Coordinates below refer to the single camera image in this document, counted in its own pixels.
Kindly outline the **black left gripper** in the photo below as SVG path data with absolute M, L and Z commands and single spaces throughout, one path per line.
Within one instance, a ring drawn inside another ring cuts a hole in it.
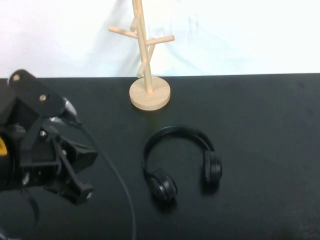
M 13 102 L 9 115 L 10 190 L 47 185 L 47 191 L 74 205 L 88 201 L 93 186 L 77 173 L 95 162 L 98 152 L 62 136 L 46 125 L 66 108 L 64 100 Z

